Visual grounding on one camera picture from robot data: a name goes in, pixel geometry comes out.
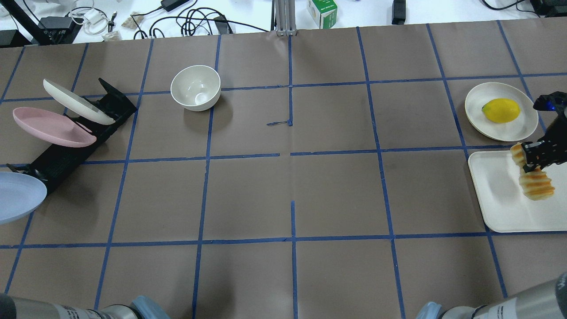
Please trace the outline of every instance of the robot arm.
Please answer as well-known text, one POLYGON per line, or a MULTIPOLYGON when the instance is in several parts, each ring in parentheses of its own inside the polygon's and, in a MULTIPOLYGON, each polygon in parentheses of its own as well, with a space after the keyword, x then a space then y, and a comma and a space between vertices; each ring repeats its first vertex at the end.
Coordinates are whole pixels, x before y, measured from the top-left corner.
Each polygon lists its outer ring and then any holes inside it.
POLYGON ((547 128, 543 137, 537 142, 523 142, 522 150, 527 164, 523 169, 526 173, 537 167, 544 169, 551 164, 567 162, 567 94, 554 92, 541 95, 534 103, 538 111, 555 111, 557 118, 547 128))

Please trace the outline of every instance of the green and white box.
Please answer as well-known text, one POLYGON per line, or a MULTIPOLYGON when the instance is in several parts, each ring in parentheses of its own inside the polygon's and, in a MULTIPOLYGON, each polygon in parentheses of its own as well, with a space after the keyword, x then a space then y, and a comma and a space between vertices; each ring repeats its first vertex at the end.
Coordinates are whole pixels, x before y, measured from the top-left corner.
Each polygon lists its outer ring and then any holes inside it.
POLYGON ((307 0, 307 11, 320 29, 330 29, 337 23, 338 6, 333 0, 307 0))

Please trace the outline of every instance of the bread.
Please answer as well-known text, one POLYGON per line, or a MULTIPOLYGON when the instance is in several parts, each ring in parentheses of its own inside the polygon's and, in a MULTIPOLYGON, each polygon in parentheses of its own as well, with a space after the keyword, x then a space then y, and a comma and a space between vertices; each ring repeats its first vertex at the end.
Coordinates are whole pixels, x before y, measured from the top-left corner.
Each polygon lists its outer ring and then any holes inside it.
POLYGON ((529 173, 520 173, 520 185, 524 195, 531 200, 543 200, 553 196, 555 187, 551 186, 551 178, 541 169, 537 168, 529 173))
POLYGON ((524 152, 522 151, 522 144, 517 143, 516 145, 512 146, 510 151, 512 152, 512 159, 514 160, 514 163, 516 163, 516 165, 523 169, 524 165, 526 164, 526 158, 524 156, 524 152))
POLYGON ((519 181, 524 190, 524 195, 531 200, 544 200, 553 196, 555 187, 551 186, 551 178, 547 177, 546 172, 539 167, 529 173, 524 172, 523 167, 526 164, 526 158, 521 144, 517 143, 512 146, 510 151, 514 163, 520 167, 519 181))

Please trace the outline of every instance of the white cable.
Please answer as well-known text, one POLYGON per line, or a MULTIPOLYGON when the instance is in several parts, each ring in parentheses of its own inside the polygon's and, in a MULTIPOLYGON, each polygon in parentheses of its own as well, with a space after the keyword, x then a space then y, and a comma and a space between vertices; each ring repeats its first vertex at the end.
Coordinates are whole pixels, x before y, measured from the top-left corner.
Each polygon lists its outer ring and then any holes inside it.
POLYGON ((75 10, 77 7, 79 7, 79 5, 77 5, 77 2, 79 2, 79 1, 80 0, 75 0, 75 2, 74 2, 75 7, 73 9, 71 9, 71 11, 69 11, 69 16, 71 17, 71 19, 73 20, 74 23, 82 26, 85 23, 85 21, 83 20, 83 22, 78 22, 77 20, 75 20, 75 18, 82 18, 85 13, 94 9, 95 0, 91 0, 91 7, 90 8, 82 8, 82 9, 75 10))
POLYGON ((106 29, 107 29, 107 25, 109 22, 109 19, 107 17, 106 14, 103 14, 103 12, 101 10, 98 10, 97 8, 95 8, 95 0, 91 0, 91 7, 87 7, 87 8, 81 8, 81 9, 76 9, 78 6, 77 2, 79 2, 80 0, 75 0, 74 4, 75 7, 73 9, 71 9, 71 11, 69 11, 69 16, 71 17, 71 19, 73 20, 74 23, 83 26, 83 31, 88 34, 88 35, 99 35, 101 33, 103 33, 106 29), (97 14, 100 14, 101 18, 104 19, 104 22, 99 21, 96 23, 96 25, 100 25, 100 29, 99 30, 92 30, 92 26, 93 24, 85 18, 85 15, 91 11, 91 10, 96 10, 98 11, 97 14), (78 22, 75 19, 83 19, 83 22, 78 22))

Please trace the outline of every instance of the yellow lemon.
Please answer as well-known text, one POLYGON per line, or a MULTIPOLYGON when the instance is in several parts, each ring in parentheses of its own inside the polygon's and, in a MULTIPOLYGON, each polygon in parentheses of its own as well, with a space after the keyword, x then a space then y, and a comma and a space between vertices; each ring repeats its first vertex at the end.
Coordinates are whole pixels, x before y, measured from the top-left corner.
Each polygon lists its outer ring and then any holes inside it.
POLYGON ((487 119, 495 123, 508 123, 520 115, 520 106, 511 99, 493 99, 483 106, 487 119))

